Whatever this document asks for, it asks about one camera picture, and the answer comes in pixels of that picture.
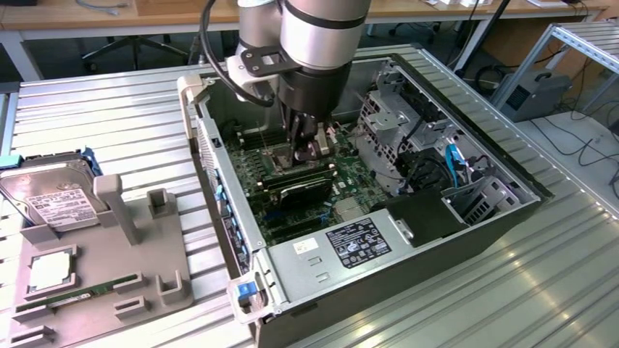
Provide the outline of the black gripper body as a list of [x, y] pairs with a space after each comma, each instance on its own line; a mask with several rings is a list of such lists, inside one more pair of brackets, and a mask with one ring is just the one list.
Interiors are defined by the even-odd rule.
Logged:
[[278, 98], [285, 109], [325, 119], [339, 105], [352, 63], [333, 70], [305, 67], [280, 75]]

